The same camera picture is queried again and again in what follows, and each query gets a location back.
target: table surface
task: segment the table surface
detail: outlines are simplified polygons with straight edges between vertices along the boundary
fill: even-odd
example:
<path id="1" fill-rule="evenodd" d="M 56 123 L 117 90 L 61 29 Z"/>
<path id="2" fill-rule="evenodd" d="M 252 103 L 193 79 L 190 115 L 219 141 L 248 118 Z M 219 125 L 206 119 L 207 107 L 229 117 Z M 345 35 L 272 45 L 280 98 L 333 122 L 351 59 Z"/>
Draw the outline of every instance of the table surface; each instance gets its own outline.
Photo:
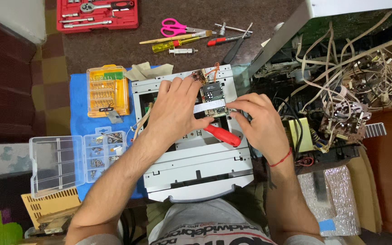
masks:
<path id="1" fill-rule="evenodd" d="M 84 73 L 87 69 L 105 64 L 131 67 L 149 61 L 151 65 L 173 64 L 174 73 L 213 66 L 221 62 L 234 43 L 207 47 L 212 37 L 185 44 L 195 48 L 195 54 L 173 56 L 167 51 L 152 52 L 151 44 L 139 42 L 162 38 L 161 21 L 175 18 L 180 23 L 199 29 L 219 31 L 214 23 L 247 29 L 253 22 L 250 39 L 243 42 L 231 64 L 252 61 L 261 49 L 261 43 L 271 38 L 274 27 L 285 22 L 301 0 L 215 0 L 172 1 L 139 0 L 139 28 L 127 30 L 97 29 L 91 32 L 64 34 L 63 44 L 68 74 Z M 225 36 L 240 32 L 226 31 Z"/>

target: bubble wrap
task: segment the bubble wrap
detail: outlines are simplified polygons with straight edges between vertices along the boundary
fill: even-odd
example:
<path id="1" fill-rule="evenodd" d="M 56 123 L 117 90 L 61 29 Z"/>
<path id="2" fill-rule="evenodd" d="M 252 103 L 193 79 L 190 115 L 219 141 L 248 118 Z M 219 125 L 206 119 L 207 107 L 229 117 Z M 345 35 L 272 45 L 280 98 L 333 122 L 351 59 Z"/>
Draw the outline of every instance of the bubble wrap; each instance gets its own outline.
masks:
<path id="1" fill-rule="evenodd" d="M 350 173 L 346 166 L 324 171 L 328 202 L 317 200 L 313 174 L 297 176 L 302 193 L 317 221 L 333 219 L 335 231 L 321 231 L 321 236 L 349 236 L 361 234 Z"/>

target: red string bracelet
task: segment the red string bracelet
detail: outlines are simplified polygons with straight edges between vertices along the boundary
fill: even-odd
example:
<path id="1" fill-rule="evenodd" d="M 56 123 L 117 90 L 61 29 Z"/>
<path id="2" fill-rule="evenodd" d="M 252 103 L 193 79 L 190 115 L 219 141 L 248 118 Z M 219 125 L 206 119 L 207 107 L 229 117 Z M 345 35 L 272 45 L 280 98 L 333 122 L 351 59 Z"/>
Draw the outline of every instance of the red string bracelet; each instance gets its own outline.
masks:
<path id="1" fill-rule="evenodd" d="M 276 165 L 282 163 L 291 154 L 291 150 L 292 148 L 290 147 L 290 151 L 287 153 L 287 155 L 284 158 L 282 158 L 277 164 L 270 165 L 269 162 L 267 162 L 267 165 L 269 165 L 270 167 L 275 167 Z"/>

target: red screwdriver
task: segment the red screwdriver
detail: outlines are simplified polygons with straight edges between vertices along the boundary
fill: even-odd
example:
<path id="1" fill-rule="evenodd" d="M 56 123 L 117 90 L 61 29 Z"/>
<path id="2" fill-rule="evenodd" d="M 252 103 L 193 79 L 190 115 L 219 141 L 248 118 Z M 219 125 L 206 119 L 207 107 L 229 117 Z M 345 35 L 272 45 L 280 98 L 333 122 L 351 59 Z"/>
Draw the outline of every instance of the red screwdriver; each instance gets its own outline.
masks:
<path id="1" fill-rule="evenodd" d="M 228 43 L 228 42 L 232 42 L 235 41 L 237 39 L 240 39 L 242 37 L 242 35 L 236 35 L 236 36 L 230 36 L 230 37 L 219 37 L 213 40 L 210 40 L 207 45 L 208 46 L 215 46 L 215 45 L 219 45 L 219 44 L 224 44 L 224 43 Z M 246 35 L 244 36 L 244 39 L 248 39 L 250 37 L 250 33 L 246 33 Z"/>
<path id="2" fill-rule="evenodd" d="M 241 143 L 241 139 L 239 137 L 229 131 L 226 131 L 225 129 L 215 127 L 213 125 L 208 125 L 208 127 L 204 128 L 203 130 L 211 133 L 216 138 L 232 145 L 233 147 L 237 147 Z"/>

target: left hand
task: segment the left hand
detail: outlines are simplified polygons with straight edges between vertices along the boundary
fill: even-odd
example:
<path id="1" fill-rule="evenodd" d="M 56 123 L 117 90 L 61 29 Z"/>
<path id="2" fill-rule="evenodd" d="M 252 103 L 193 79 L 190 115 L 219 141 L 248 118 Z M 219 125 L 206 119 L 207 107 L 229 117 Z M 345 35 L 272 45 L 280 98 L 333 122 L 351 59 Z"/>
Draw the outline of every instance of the left hand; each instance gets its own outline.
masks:
<path id="1" fill-rule="evenodd" d="M 166 150 L 193 130 L 206 128 L 213 117 L 196 119 L 193 114 L 196 97 L 202 87 L 200 81 L 186 77 L 161 81 L 158 97 L 143 134 L 152 134 Z"/>

